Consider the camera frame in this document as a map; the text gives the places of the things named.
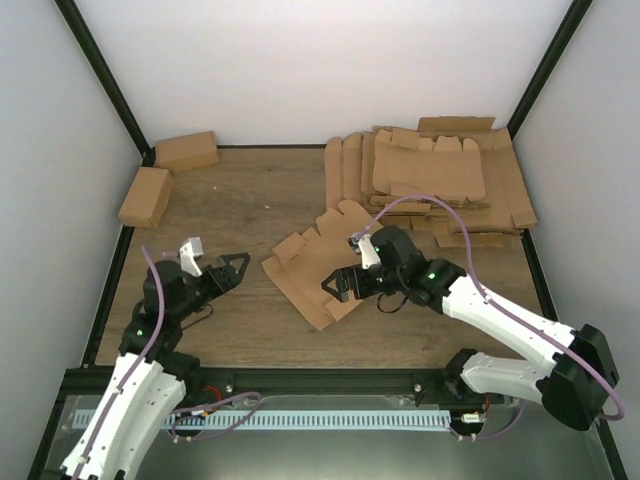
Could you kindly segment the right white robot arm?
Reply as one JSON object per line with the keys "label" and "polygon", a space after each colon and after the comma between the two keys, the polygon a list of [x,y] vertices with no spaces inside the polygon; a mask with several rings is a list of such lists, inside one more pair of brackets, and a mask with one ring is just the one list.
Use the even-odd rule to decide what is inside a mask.
{"label": "right white robot arm", "polygon": [[451,400],[465,403],[477,393],[516,397],[543,406],[577,431],[588,430],[602,416],[619,381],[603,332],[589,324],[576,330],[501,297],[470,269],[426,258],[396,226],[348,243],[359,263],[334,270],[321,283],[336,300],[400,293],[404,301],[462,321],[519,354],[514,360],[461,350],[444,378]]}

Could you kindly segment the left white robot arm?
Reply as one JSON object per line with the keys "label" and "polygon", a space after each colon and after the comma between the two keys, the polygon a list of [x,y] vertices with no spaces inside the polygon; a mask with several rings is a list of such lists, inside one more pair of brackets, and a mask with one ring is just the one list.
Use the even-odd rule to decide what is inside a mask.
{"label": "left white robot arm", "polygon": [[60,465],[64,479],[132,479],[167,417],[204,392],[198,358],[180,353],[183,322],[240,285],[248,253],[215,264],[149,261],[143,297],[122,334],[109,383],[82,437]]}

